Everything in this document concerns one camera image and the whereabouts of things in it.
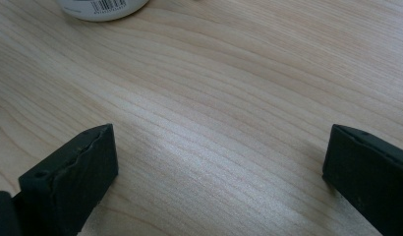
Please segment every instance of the white container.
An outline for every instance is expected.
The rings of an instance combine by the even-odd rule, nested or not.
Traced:
[[[126,17],[148,0],[57,0],[67,14],[85,21],[104,22]]]

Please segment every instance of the barcode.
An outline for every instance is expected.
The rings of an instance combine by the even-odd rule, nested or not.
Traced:
[[[125,0],[99,0],[91,2],[95,12],[112,10],[126,5]]]

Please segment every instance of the round white container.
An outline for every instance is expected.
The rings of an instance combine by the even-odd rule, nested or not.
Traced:
[[[85,21],[104,22],[126,17],[148,0],[57,0],[67,14]]]

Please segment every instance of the barcode label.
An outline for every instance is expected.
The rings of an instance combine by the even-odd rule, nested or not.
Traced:
[[[94,13],[111,12],[126,6],[125,0],[99,0],[91,2]]]

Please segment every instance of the table surface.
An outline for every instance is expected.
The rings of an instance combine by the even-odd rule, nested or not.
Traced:
[[[80,235],[377,235],[321,179],[332,124],[403,148],[403,0],[150,0],[90,23],[0,0],[0,190],[112,123]]]

